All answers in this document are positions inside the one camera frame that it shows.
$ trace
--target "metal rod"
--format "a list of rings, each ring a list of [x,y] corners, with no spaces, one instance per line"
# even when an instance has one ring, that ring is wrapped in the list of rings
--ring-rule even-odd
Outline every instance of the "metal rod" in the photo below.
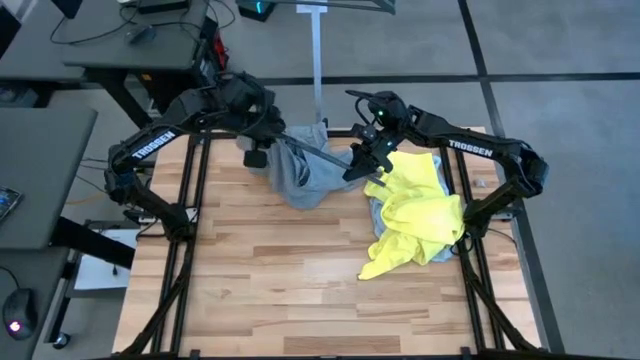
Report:
[[[471,201],[473,200],[473,193],[471,192],[471,184],[469,183],[467,164],[464,160],[464,154],[461,151],[455,150],[455,154],[456,162],[458,163],[458,171],[460,172],[460,181],[462,182],[462,194],[464,196],[464,201],[467,203],[467,205],[469,205],[469,203],[471,203]],[[491,282],[491,275],[489,273],[489,265],[487,264],[487,254],[484,251],[484,243],[482,242],[482,239],[478,237],[471,238],[471,242],[473,243],[473,247],[476,251],[476,260],[478,262],[480,279],[482,280],[484,290],[487,292],[489,298],[495,301],[493,284]],[[495,347],[496,349],[503,350],[505,349],[505,346],[504,338],[502,337],[502,332],[500,331],[500,325],[497,323],[496,319],[491,313],[489,313],[489,315]]]
[[[315,156],[317,156],[317,157],[319,157],[319,158],[321,158],[323,160],[326,160],[326,161],[328,161],[328,162],[330,162],[330,163],[332,163],[332,164],[334,164],[334,165],[336,165],[338,167],[341,167],[341,168],[343,168],[345,170],[351,170],[351,165],[347,164],[346,162],[344,162],[344,161],[342,161],[342,160],[340,160],[340,159],[338,159],[338,158],[336,158],[334,156],[331,156],[331,155],[323,152],[322,150],[320,150],[318,148],[315,148],[315,147],[305,143],[304,141],[300,141],[300,140],[298,140],[296,138],[293,138],[293,137],[291,137],[289,135],[286,135],[286,134],[279,134],[279,135],[277,135],[277,137],[280,138],[280,139],[283,139],[284,141],[286,141],[290,145],[297,146],[297,147],[301,148],[302,150],[305,150],[305,151],[307,151],[307,152],[309,152],[309,153],[311,153],[311,154],[313,154],[313,155],[315,155]],[[367,180],[373,182],[374,184],[377,184],[377,185],[382,186],[382,187],[386,186],[386,184],[382,180],[376,178],[373,175],[367,175],[366,178],[367,178]]]
[[[313,47],[313,94],[316,102],[316,122],[322,121],[322,31],[320,8],[311,10],[311,43]]]
[[[173,334],[171,334],[171,347],[170,351],[174,353],[180,352],[180,343],[182,341],[182,329],[184,327],[184,319],[187,310],[187,301],[189,299],[189,284],[191,282],[191,270],[193,268],[193,258],[195,254],[195,247],[198,235],[198,222],[200,220],[200,210],[202,208],[202,201],[204,197],[204,189],[207,178],[207,165],[209,164],[209,151],[211,149],[211,139],[205,137],[203,139],[204,144],[202,146],[202,155],[200,157],[200,168],[198,169],[198,179],[196,182],[196,193],[194,200],[194,207],[196,209],[196,219],[194,225],[193,237],[189,239],[187,243],[187,249],[184,254],[184,263],[186,264],[186,278],[185,285],[180,293],[178,299],[178,306],[176,308],[176,316],[173,322]]]
[[[451,172],[451,163],[449,162],[449,153],[447,152],[447,148],[440,148],[440,158],[442,158],[442,170],[444,173],[444,181],[449,188],[450,194],[456,193],[455,185],[453,184],[453,174]],[[473,338],[476,344],[476,351],[480,351],[481,349],[485,349],[486,345],[484,342],[484,333],[482,332],[482,323],[480,319],[480,310],[478,309],[478,302],[476,300],[476,294],[473,291],[473,287],[469,283],[469,279],[467,278],[467,274],[465,272],[465,262],[469,262],[469,254],[465,249],[465,244],[463,241],[458,241],[456,243],[456,247],[458,248],[458,254],[460,256],[460,264],[462,269],[462,276],[464,277],[464,290],[467,295],[467,304],[469,306],[469,317],[471,317],[471,327],[473,328]]]
[[[478,294],[484,305],[487,307],[489,314],[494,317],[496,322],[504,329],[504,333],[513,344],[513,347],[517,350],[537,350],[537,348],[529,343],[524,336],[522,336],[520,331],[513,326],[507,315],[502,312],[502,309],[500,309],[498,304],[496,304],[495,300],[489,296],[489,293],[480,282],[480,278],[473,271],[470,261],[462,263],[462,271],[467,275],[469,285],[473,287],[476,294]]]
[[[189,193],[189,180],[191,178],[191,169],[193,168],[193,156],[196,151],[196,137],[189,136],[189,143],[187,145],[187,155],[182,168],[182,179],[180,181],[180,191],[178,193],[178,204],[185,206],[187,203],[187,195]],[[164,276],[162,278],[162,288],[160,290],[159,304],[169,295],[171,283],[173,281],[173,272],[176,264],[176,254],[178,252],[178,243],[172,242],[169,244],[169,252],[167,254],[167,260],[164,267]],[[164,319],[161,320],[160,326],[153,335],[151,340],[151,352],[159,352],[162,347],[162,334],[164,333]]]

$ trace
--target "wooden table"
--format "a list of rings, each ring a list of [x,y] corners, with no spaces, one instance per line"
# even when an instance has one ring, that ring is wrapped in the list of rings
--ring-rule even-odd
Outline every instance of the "wooden table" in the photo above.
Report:
[[[336,138],[331,144],[339,150],[352,141]],[[158,156],[152,189],[168,201],[177,200],[186,148],[183,137]],[[428,151],[408,142],[400,150]],[[457,257],[423,267],[406,264],[358,281],[369,261],[367,248],[376,241],[362,189],[332,193],[313,210],[292,209],[264,178],[242,166],[242,157],[234,140],[213,141],[183,356],[191,349],[202,356],[278,356],[459,354],[462,346],[474,348]],[[461,191],[453,153],[450,158]],[[492,161],[472,155],[465,160],[472,186],[477,178],[487,186],[473,187],[475,198],[499,185]],[[491,227],[511,234],[508,223]],[[498,304],[539,345],[515,244],[494,232],[484,244]],[[140,239],[114,351],[129,345],[155,310],[167,249],[164,239]],[[163,349],[173,318],[167,317]],[[486,311],[483,327],[491,346]]]

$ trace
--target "desk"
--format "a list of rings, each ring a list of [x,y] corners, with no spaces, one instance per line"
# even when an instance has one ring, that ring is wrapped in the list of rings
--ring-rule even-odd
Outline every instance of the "desk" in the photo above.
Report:
[[[347,149],[353,142],[330,141],[334,149]],[[158,155],[151,186],[170,202],[177,199],[186,147],[182,137]],[[408,142],[400,150],[428,151]],[[234,140],[213,140],[182,356],[191,349],[223,357],[433,355],[474,347],[457,258],[424,267],[411,263],[358,281],[369,261],[367,248],[376,241],[362,189],[332,193],[316,209],[299,211],[273,193],[264,178],[251,175],[242,159]],[[499,185],[492,161],[465,159],[471,182],[481,178],[487,186],[473,188],[476,198]],[[455,163],[453,167],[458,174]],[[510,233],[508,223],[491,227]],[[498,304],[529,341],[539,344],[514,243],[489,233],[484,244]],[[154,312],[168,245],[164,239],[140,239],[114,351],[128,346]],[[491,346],[488,316],[481,308]],[[170,313],[164,349],[173,319]]]
[[[0,184],[23,193],[0,223],[0,265],[36,295],[38,327],[25,341],[0,330],[0,352],[31,359],[69,249],[130,267],[133,249],[73,223],[60,212],[95,124],[96,112],[75,109],[0,109]],[[0,302],[15,288],[0,274]]]
[[[62,63],[62,46],[49,36],[62,18],[50,0],[37,1],[0,59],[0,80],[82,82],[84,69]]]
[[[125,18],[131,16],[133,9],[123,11]],[[202,26],[206,16],[207,4],[204,0],[192,0],[189,12],[181,15],[184,9],[155,14],[138,14],[133,21],[145,24],[184,21]],[[120,5],[117,1],[84,0],[75,19],[68,20],[60,26],[57,39],[70,41],[87,37],[90,34],[101,34],[121,25]],[[64,47],[62,61],[68,66],[80,66],[87,69],[91,81],[97,81],[118,102],[131,117],[133,122],[142,128],[151,119],[125,89],[123,82],[128,70],[167,70],[183,71],[193,65],[196,49],[195,39],[199,31],[190,25],[157,27],[153,41],[131,46],[124,36],[133,25],[97,39],[77,45]]]
[[[58,288],[58,282],[67,263],[69,249],[48,248],[42,251],[2,250],[0,265],[11,270],[20,286],[34,291],[38,326],[27,340],[15,341],[5,329],[0,330],[0,351],[6,359],[28,360],[36,348],[45,318]],[[0,274],[0,302],[9,296],[15,285],[6,272]]]

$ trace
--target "yellow cloth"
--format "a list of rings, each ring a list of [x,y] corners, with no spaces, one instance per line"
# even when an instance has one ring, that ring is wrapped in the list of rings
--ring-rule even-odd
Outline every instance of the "yellow cloth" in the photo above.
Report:
[[[446,196],[431,154],[389,154],[393,171],[367,182],[364,193],[384,202],[382,221],[387,230],[369,247],[371,262],[358,276],[369,280],[410,260],[424,265],[464,231],[458,195]]]

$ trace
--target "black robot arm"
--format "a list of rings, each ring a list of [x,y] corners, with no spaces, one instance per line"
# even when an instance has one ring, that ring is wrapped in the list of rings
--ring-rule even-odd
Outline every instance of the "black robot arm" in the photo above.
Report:
[[[109,149],[104,173],[109,197],[119,204],[140,206],[161,220],[170,241],[188,239],[193,229],[186,209],[146,188],[135,166],[181,135],[224,130],[252,138],[256,149],[245,154],[245,163],[264,167],[266,156],[257,147],[268,147],[285,129],[274,99],[272,91],[247,74],[221,77],[215,86],[186,90],[161,119]]]
[[[345,180],[371,174],[380,166],[391,171],[393,165],[387,155],[405,139],[421,147],[448,147],[492,159],[504,169],[506,182],[486,198],[471,201],[464,212],[466,233],[478,237],[486,234],[494,214],[516,199],[542,192],[549,166],[527,143],[453,126],[440,116],[405,106],[389,91],[347,93],[368,100],[375,119],[366,126],[356,124],[352,129],[362,143],[352,145],[352,169],[345,172]]]

